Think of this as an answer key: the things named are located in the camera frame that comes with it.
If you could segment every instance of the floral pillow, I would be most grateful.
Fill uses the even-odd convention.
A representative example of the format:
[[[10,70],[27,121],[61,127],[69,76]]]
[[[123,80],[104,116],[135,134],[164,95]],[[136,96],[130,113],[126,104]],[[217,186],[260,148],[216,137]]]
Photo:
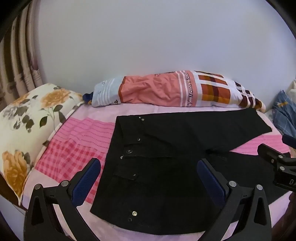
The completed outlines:
[[[81,94],[45,84],[0,112],[0,172],[19,204],[30,170],[56,131],[82,103]]]

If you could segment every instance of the pink striped pattern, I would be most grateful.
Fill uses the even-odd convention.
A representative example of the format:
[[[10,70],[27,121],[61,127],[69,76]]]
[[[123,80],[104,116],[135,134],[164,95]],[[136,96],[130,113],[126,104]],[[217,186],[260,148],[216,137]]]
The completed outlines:
[[[57,182],[61,182],[70,180],[76,172],[83,169],[91,158],[95,157],[101,162],[102,174],[114,126],[115,123],[102,122],[88,117],[83,120],[68,118],[50,141],[35,168]],[[289,152],[289,147],[282,143],[281,135],[277,133],[263,134],[232,151],[257,155],[257,147],[261,143],[282,153]],[[88,203],[92,204],[94,201],[101,174],[87,196]]]

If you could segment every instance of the blue plaid cloth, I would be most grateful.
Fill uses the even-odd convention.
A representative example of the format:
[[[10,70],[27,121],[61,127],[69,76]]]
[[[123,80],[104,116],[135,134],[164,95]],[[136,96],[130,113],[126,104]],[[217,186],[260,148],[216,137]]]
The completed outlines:
[[[282,90],[273,104],[274,126],[283,134],[296,137],[296,104]]]

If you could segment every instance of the bed sheet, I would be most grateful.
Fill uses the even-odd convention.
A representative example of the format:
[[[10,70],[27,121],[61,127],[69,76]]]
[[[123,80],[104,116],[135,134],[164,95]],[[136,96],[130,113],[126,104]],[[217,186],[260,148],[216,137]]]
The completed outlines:
[[[28,208],[30,196],[35,184],[41,183],[44,187],[50,187],[58,185],[62,180],[69,180],[77,171],[81,170],[92,157],[96,157],[100,160],[103,169],[117,116],[164,112],[231,111],[238,109],[240,108],[222,108],[214,106],[191,108],[161,107],[150,104],[121,104],[99,108],[93,108],[88,105],[80,106],[57,131],[35,169],[31,171],[24,188],[22,204],[24,207]],[[289,147],[282,143],[281,134],[271,121],[263,113],[257,113],[272,128],[272,132],[254,138],[232,151],[257,155],[258,145],[265,143],[282,153],[289,152]],[[77,207],[77,209],[88,226],[101,241],[196,241],[202,235],[202,233],[162,236],[144,234],[119,228],[96,217],[90,213],[90,208],[96,194],[100,177],[101,174],[89,192],[84,204]],[[286,193],[269,205],[272,225],[286,212],[290,194],[291,192]],[[57,205],[54,205],[54,207],[61,226],[66,233],[75,239],[61,210]],[[224,235],[224,239],[231,236],[236,224],[237,222],[230,225]]]

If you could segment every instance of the silver bolt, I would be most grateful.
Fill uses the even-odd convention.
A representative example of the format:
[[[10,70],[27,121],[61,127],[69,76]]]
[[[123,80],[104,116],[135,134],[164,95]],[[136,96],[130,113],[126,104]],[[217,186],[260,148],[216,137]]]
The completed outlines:
[[[263,186],[261,186],[260,184],[258,184],[256,187],[257,187],[257,189],[259,189],[259,190],[262,190],[262,189],[263,189]]]
[[[230,181],[229,182],[229,185],[232,186],[232,187],[236,187],[237,186],[237,183],[235,181]]]
[[[68,186],[69,182],[67,180],[61,182],[62,187]]]
[[[38,183],[35,185],[34,189],[38,190],[39,188],[41,188],[41,184]]]

